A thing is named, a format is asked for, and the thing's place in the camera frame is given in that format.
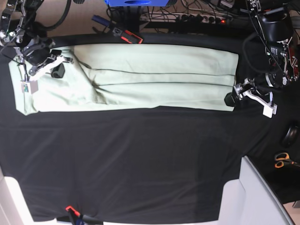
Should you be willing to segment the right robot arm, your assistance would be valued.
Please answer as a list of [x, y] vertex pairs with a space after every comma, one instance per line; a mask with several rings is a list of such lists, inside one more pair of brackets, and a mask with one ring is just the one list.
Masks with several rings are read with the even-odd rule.
[[47, 36], [48, 31], [60, 26], [70, 10], [71, 1], [66, 3], [61, 18], [52, 26], [44, 26], [35, 21], [41, 0], [7, 0], [0, 14], [0, 53], [4, 57], [6, 48], [15, 49], [14, 62], [23, 67], [21, 80], [22, 93], [33, 94], [38, 91], [38, 79], [49, 73], [54, 78], [62, 78], [64, 63], [73, 59], [55, 50], [55, 42]]

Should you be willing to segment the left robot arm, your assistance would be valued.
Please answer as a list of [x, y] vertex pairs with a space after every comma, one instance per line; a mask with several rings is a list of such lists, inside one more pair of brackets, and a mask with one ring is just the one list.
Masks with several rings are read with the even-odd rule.
[[[257, 73], [253, 78], [233, 86], [225, 97], [227, 106], [236, 107], [246, 98], [263, 106], [263, 115], [271, 118], [277, 113], [273, 101], [274, 92], [280, 92], [285, 86], [300, 78], [300, 46], [293, 35], [293, 19], [288, 9], [287, 0], [247, 0], [249, 19], [254, 27], [242, 44], [242, 52], [249, 67]], [[247, 44], [258, 38], [261, 40], [268, 68], [258, 69], [253, 65], [246, 50]]]

